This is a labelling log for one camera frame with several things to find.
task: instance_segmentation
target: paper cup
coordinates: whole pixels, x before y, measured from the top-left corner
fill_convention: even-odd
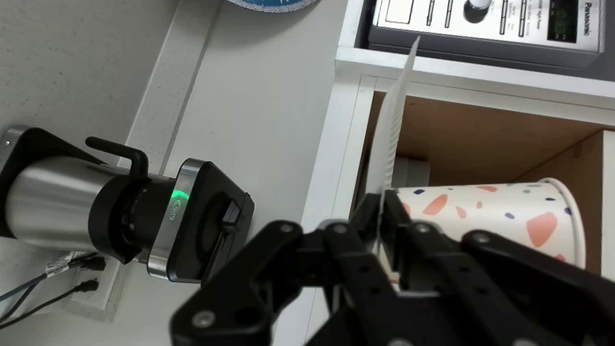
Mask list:
[[[413,221],[437,223],[454,240],[485,229],[585,267],[581,214],[573,194],[558,179],[398,189],[398,196]]]

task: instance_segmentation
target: power outlet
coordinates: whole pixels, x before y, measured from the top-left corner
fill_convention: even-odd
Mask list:
[[[123,281],[121,267],[117,260],[106,256],[104,271],[79,269],[77,283],[98,279],[98,290],[73,294],[66,310],[89,319],[112,321]]]

